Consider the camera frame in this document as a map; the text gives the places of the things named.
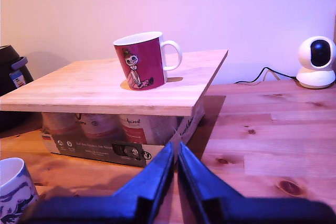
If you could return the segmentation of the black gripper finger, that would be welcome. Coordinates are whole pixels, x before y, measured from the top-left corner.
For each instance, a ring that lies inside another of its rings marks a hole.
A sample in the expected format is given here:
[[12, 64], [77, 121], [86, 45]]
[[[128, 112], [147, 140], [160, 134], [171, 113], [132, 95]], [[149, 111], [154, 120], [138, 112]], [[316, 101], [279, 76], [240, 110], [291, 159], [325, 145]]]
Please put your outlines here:
[[116, 193], [113, 223], [152, 223], [173, 178], [174, 150], [171, 143], [142, 172]]
[[182, 142], [178, 176], [197, 223], [234, 223], [228, 204], [242, 194], [211, 172]]

